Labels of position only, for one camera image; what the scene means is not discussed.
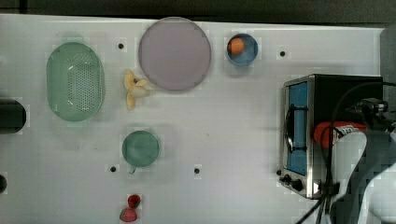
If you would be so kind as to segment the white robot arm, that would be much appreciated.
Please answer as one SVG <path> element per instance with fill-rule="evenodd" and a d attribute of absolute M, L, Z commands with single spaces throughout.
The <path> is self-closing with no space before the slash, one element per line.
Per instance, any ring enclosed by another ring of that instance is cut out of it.
<path fill-rule="evenodd" d="M 355 132 L 332 150 L 330 224 L 395 224 L 395 135 Z"/>

